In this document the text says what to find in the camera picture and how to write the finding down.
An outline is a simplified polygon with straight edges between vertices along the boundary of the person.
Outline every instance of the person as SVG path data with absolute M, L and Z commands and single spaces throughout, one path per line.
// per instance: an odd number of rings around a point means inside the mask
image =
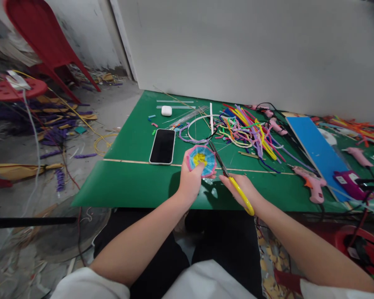
M 114 213 L 97 236 L 90 267 L 66 276 L 51 298 L 262 298 L 254 217 L 245 211 L 201 217 L 199 225 L 188 225 L 187 215 L 186 227 L 204 230 L 191 267 L 174 240 L 172 230 L 195 201 L 203 169 L 200 163 L 189 171 L 185 156 L 172 197 L 143 217 L 139 211 Z M 304 298 L 374 298 L 374 280 L 364 270 L 264 199 L 246 176 L 231 176 L 305 274 L 307 280 L 300 282 Z M 245 206 L 228 178 L 219 179 Z

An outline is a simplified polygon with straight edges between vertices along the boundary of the smartphone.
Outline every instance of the smartphone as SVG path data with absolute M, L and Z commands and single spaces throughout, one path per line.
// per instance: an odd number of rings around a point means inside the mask
M 157 129 L 150 164 L 171 165 L 175 147 L 176 132 L 174 130 Z

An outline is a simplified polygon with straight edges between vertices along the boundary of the green cutting mat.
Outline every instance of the green cutting mat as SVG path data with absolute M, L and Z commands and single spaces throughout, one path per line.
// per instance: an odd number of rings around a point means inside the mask
M 182 96 L 177 96 L 177 98 L 194 101 L 194 104 L 190 103 L 189 105 L 196 107 L 209 106 L 208 100 Z M 169 103 L 157 103 L 156 100 L 171 100 L 171 98 L 162 93 L 145 91 L 105 156 L 105 159 L 128 162 L 98 161 L 75 197 L 73 206 L 155 208 L 177 191 L 180 180 L 179 166 L 147 164 L 154 141 L 152 133 L 155 129 L 147 118 L 149 115 L 155 114 L 156 117 L 152 121 L 159 128 L 165 129 L 172 123 L 167 122 L 168 120 L 182 115 L 187 110 L 173 109 L 172 116 L 165 117 L 161 115 L 160 109 L 157 109 L 156 106 Z M 212 103 L 213 113 L 219 114 L 224 106 L 220 102 Z M 176 102 L 175 104 L 170 103 L 170 105 L 179 106 L 181 104 Z M 266 120 L 266 117 L 260 113 L 254 111 L 251 111 L 251 113 L 260 121 Z M 191 136 L 195 139 L 204 139 L 210 135 L 210 129 L 203 120 L 197 121 L 189 130 Z M 187 133 L 184 131 L 182 136 L 185 137 L 186 135 Z M 284 144 L 285 148 L 294 156 L 306 164 L 309 163 L 301 153 L 298 153 L 282 137 L 277 134 L 273 134 L 273 136 L 281 144 Z M 341 148 L 354 146 L 354 141 L 347 137 L 337 137 L 337 140 Z M 226 142 L 222 139 L 216 139 L 214 143 L 227 168 L 241 169 L 230 172 L 246 174 L 259 192 L 283 211 L 320 212 L 319 206 L 309 201 L 310 190 L 303 186 L 305 182 L 301 177 L 290 174 L 268 173 L 269 168 L 261 164 L 259 160 L 238 153 L 238 151 L 244 151 L 244 149 L 237 148 L 233 144 L 226 146 Z M 192 146 L 192 144 L 176 138 L 173 164 L 181 164 L 184 152 Z M 280 151 L 280 153 L 288 164 L 297 165 L 284 152 Z M 355 160 L 352 160 L 349 157 L 350 155 L 346 155 L 349 163 L 353 167 L 357 166 Z M 273 161 L 267 153 L 264 154 L 264 157 L 266 158 L 265 162 L 272 168 L 284 173 L 293 173 L 286 163 L 279 164 L 277 161 Z M 360 166 L 354 167 L 354 169 L 361 177 L 370 177 L 367 170 Z M 323 192 L 325 197 L 324 207 L 327 212 L 342 212 L 347 209 L 344 204 L 334 200 L 327 188 L 323 188 Z M 374 207 L 374 200 L 371 201 L 371 206 Z M 200 193 L 192 208 L 242 209 L 219 179 L 203 180 Z

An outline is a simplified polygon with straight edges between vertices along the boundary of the blue foam board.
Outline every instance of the blue foam board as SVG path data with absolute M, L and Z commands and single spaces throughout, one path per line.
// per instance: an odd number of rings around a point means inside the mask
M 334 171 L 343 172 L 349 169 L 321 135 L 314 122 L 309 117 L 288 117 L 286 119 L 312 159 L 316 169 L 327 181 L 327 185 L 346 193 L 332 176 Z M 349 200 L 337 192 L 330 191 L 340 202 Z

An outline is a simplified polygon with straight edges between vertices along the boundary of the hand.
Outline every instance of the hand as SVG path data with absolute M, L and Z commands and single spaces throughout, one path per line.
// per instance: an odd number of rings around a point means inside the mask
M 180 185 L 177 193 L 182 196 L 186 196 L 189 200 L 191 200 L 191 204 L 197 198 L 199 193 L 199 189 L 201 187 L 201 175 L 204 171 L 205 164 L 199 163 L 192 171 L 188 169 L 188 159 L 187 159 L 187 150 L 184 153 L 183 164 L 182 164 L 182 172 L 180 175 Z M 208 177 L 209 179 L 215 179 L 216 175 L 212 175 Z
M 263 196 L 261 196 L 258 190 L 256 190 L 256 188 L 253 186 L 252 182 L 250 181 L 250 179 L 248 179 L 247 176 L 243 176 L 239 174 L 229 174 L 229 175 L 236 180 L 237 184 L 240 186 L 241 190 L 245 193 L 246 197 L 248 198 L 248 201 L 251 203 L 254 210 L 256 210 L 256 207 L 260 205 L 260 202 L 265 201 Z M 234 188 L 233 184 L 230 182 L 229 178 L 226 176 L 220 175 L 219 179 L 228 188 L 228 190 L 230 190 L 231 194 L 234 196 L 237 202 L 240 205 L 242 205 L 244 208 L 246 208 L 246 204 L 244 203 L 240 194 Z

